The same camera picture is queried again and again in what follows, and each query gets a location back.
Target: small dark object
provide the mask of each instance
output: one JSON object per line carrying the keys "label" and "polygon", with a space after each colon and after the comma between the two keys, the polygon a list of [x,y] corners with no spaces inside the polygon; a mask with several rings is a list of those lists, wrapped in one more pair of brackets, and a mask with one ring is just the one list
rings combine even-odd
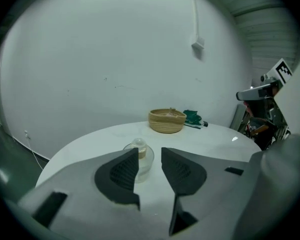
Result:
{"label": "small dark object", "polygon": [[244,173],[244,170],[238,169],[238,168],[233,168],[233,167],[228,167],[225,169],[226,172],[236,174],[236,175],[242,175]]}
{"label": "small dark object", "polygon": [[68,195],[65,193],[53,192],[32,215],[32,217],[41,225],[49,227],[67,196]]}

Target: wall outlet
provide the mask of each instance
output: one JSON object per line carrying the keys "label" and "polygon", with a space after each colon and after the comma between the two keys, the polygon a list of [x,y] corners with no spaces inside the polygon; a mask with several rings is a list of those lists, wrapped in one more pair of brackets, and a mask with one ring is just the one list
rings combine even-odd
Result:
{"label": "wall outlet", "polygon": [[29,136],[29,134],[28,134],[28,131],[27,131],[27,130],[24,130],[24,135],[25,135],[25,137],[26,137],[27,139],[29,139],[29,140],[30,140],[30,136]]}
{"label": "wall outlet", "polygon": [[191,42],[192,42],[191,46],[195,49],[203,50],[205,47],[205,40],[196,34],[192,37]]}

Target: white wall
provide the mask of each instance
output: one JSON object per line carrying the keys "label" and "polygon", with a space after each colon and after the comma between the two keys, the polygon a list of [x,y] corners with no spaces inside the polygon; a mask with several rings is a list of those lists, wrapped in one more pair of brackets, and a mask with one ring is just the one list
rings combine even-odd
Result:
{"label": "white wall", "polygon": [[202,57],[191,48],[192,0],[38,0],[9,31],[0,95],[12,135],[51,158],[76,138],[145,121],[148,111],[198,110],[229,126],[252,59],[234,24],[197,0]]}

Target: green object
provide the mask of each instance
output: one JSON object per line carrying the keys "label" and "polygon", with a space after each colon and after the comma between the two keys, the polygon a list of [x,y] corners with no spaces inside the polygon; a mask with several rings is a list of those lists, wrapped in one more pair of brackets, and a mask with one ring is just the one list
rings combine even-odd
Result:
{"label": "green object", "polygon": [[183,113],[186,115],[185,122],[194,126],[201,126],[201,116],[197,114],[198,111],[185,110]]}

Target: floor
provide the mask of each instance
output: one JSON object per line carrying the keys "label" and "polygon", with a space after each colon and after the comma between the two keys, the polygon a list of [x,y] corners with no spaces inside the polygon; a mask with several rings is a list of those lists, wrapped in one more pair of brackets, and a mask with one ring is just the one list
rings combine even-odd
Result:
{"label": "floor", "polygon": [[[36,156],[41,167],[47,160]],[[41,168],[30,150],[7,135],[0,127],[0,193],[17,202],[35,187]]]}

